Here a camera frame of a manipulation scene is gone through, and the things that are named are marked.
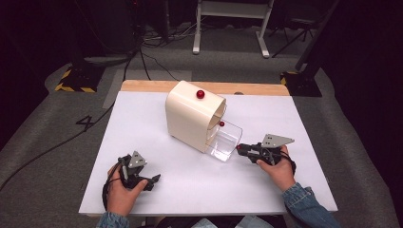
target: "red ball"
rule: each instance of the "red ball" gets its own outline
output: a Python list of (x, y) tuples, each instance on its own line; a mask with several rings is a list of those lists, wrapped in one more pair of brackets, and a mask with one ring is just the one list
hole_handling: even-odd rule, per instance
[(198, 97), (199, 99), (203, 99), (204, 98), (204, 91), (203, 90), (199, 90), (196, 93), (196, 97)]

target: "person's right hand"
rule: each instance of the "person's right hand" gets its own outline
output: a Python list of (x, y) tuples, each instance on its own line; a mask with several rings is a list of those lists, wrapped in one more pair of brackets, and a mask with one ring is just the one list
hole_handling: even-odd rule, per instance
[[(283, 145), (280, 150), (288, 154), (287, 146)], [(269, 176), (273, 179), (273, 182), (283, 192), (296, 183), (296, 180), (294, 180), (291, 163), (284, 158), (281, 158), (281, 161), (276, 165), (267, 164), (262, 160), (257, 160), (257, 164), (262, 170), (269, 174)]]

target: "white tabletop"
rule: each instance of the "white tabletop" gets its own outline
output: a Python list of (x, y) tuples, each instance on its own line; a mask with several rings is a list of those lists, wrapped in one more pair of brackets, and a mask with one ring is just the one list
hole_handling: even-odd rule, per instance
[[(237, 151), (227, 162), (171, 137), (166, 128), (167, 93), (118, 94), (79, 213), (100, 215), (107, 170), (137, 150), (148, 164), (141, 176), (161, 174), (151, 192), (142, 192), (131, 214), (138, 216), (274, 215), (286, 213), (281, 192), (256, 164)], [(223, 119), (242, 128), (241, 143), (261, 142), (267, 133), (295, 139), (288, 144), (297, 164), (296, 180), (311, 186), (329, 211), (336, 203), (292, 97), (221, 95)]]

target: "denim sleeve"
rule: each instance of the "denim sleeve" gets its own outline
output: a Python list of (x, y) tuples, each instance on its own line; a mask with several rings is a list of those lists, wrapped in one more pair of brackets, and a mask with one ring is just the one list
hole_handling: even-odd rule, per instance
[(98, 221), (97, 228), (128, 228), (126, 217), (115, 213), (105, 212)]
[(289, 209), (297, 226), (302, 221), (308, 227), (340, 227), (333, 216), (318, 202), (310, 187), (302, 188), (299, 183), (283, 193), (285, 206)]

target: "person's left hand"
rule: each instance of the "person's left hand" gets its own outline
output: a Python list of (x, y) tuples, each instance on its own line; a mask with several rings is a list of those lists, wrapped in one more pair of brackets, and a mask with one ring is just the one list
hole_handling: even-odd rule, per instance
[[(107, 211), (126, 217), (133, 208), (136, 198), (147, 186), (148, 181), (142, 180), (133, 189), (127, 190), (120, 180), (120, 167), (118, 166), (110, 179), (112, 182), (109, 183)], [(107, 174), (109, 175), (112, 170), (113, 167), (109, 169)]]

